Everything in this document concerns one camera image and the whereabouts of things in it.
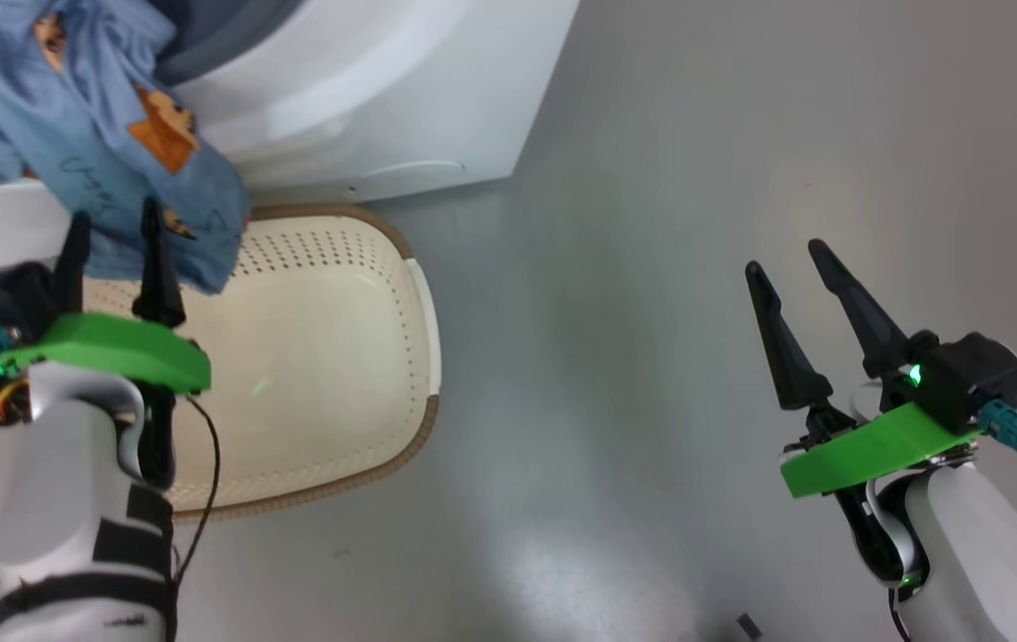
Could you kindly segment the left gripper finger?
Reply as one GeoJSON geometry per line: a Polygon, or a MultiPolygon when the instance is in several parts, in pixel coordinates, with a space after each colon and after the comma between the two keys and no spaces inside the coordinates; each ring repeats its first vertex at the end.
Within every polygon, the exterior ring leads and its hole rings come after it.
{"type": "Polygon", "coordinates": [[[70,219],[62,249],[54,265],[54,301],[60,314],[83,310],[85,269],[91,256],[92,220],[84,212],[70,219]]]}
{"type": "Polygon", "coordinates": [[[186,320],[181,284],[171,259],[166,223],[154,199],[143,203],[141,233],[145,244],[143,275],[132,314],[153,324],[180,326],[186,320]]]}

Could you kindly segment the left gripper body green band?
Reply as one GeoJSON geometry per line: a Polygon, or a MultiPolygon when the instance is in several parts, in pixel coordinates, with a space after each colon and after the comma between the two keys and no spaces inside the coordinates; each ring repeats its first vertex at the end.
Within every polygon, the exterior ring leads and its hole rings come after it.
{"type": "Polygon", "coordinates": [[[104,313],[60,316],[38,342],[0,353],[0,371],[15,374],[54,362],[149,383],[175,394],[212,386],[208,355],[168,326],[104,313]]]}

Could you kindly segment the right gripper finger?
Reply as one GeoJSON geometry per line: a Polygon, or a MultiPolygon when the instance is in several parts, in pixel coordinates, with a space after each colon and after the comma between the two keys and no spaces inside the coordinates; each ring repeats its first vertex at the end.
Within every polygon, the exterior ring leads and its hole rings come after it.
{"type": "Polygon", "coordinates": [[[870,378],[898,373],[905,364],[907,338],[902,329],[838,259],[829,244],[821,239],[810,240],[807,252],[825,288],[838,298],[845,310],[864,354],[864,373],[870,378]]]}
{"type": "Polygon", "coordinates": [[[782,410],[794,411],[826,405],[833,395],[832,386],[811,366],[804,350],[783,317],[781,298],[765,269],[752,260],[747,262],[744,273],[778,406],[782,410]]]}

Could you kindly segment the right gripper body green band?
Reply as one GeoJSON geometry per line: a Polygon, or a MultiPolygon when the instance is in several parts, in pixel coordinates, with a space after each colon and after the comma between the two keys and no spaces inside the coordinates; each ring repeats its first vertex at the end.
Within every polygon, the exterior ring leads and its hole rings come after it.
{"type": "Polygon", "coordinates": [[[832,402],[807,410],[807,435],[783,452],[780,472],[794,498],[830,495],[863,485],[891,473],[923,465],[973,442],[980,428],[949,430],[910,397],[919,390],[923,375],[886,374],[890,409],[860,424],[832,402]]]}

